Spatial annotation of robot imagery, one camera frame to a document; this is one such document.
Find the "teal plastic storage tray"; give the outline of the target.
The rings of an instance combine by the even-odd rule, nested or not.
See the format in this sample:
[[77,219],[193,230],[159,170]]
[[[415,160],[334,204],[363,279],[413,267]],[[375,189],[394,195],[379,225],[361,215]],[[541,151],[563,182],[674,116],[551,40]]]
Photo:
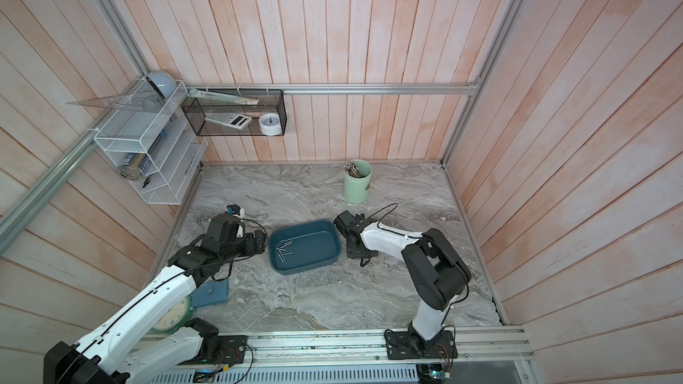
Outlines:
[[[292,242],[291,255],[282,262],[276,247]],[[289,276],[322,268],[336,263],[342,244],[334,224],[329,220],[316,220],[293,227],[278,229],[269,238],[270,265],[275,272]]]

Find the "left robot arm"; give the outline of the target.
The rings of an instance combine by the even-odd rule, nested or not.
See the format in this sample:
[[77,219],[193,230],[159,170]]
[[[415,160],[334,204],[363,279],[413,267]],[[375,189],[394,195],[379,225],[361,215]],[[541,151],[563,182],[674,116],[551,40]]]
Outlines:
[[188,361],[222,363],[218,329],[192,319],[144,350],[138,342],[173,307],[192,295],[224,265],[265,251],[263,226],[252,232],[237,206],[210,220],[206,233],[181,248],[133,300],[77,342],[59,342],[44,357],[45,383],[146,383]]

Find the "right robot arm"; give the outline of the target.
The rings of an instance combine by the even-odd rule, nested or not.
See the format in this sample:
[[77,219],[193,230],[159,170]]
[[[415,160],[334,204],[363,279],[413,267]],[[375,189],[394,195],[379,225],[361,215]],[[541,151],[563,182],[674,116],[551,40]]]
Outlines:
[[420,297],[407,330],[383,333],[388,359],[457,358],[455,331],[446,329],[446,318],[469,296],[471,271],[444,234],[394,229],[348,211],[334,219],[334,227],[346,240],[347,257],[362,268],[379,254],[402,260]]

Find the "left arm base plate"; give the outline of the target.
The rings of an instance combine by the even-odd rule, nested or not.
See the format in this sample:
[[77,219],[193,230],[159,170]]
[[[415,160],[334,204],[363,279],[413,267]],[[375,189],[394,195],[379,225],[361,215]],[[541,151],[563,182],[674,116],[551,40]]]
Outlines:
[[204,339],[197,359],[208,364],[242,364],[247,341],[246,335],[210,336]]

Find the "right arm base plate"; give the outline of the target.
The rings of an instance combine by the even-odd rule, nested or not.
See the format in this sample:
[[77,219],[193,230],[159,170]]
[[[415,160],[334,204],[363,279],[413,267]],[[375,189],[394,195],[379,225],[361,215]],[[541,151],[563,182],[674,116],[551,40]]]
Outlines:
[[389,360],[410,359],[457,359],[455,336],[451,330],[443,330],[432,340],[424,341],[416,332],[393,331],[383,333]]

